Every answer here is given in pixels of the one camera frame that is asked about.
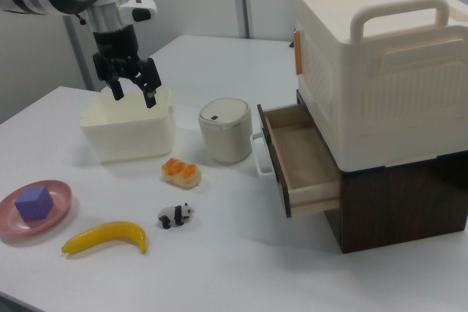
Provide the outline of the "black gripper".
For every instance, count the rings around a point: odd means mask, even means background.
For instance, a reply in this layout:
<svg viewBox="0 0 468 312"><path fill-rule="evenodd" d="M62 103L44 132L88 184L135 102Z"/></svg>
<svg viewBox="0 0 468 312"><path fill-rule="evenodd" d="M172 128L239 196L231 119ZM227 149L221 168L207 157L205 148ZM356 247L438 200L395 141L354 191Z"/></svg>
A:
<svg viewBox="0 0 468 312"><path fill-rule="evenodd" d="M156 105L156 90L161 86L152 58L141 59L133 25L112 32L94 32L98 52L93 55L97 77L106 82L116 101L124 97L120 78L131 80L142 89L146 107Z"/></svg>

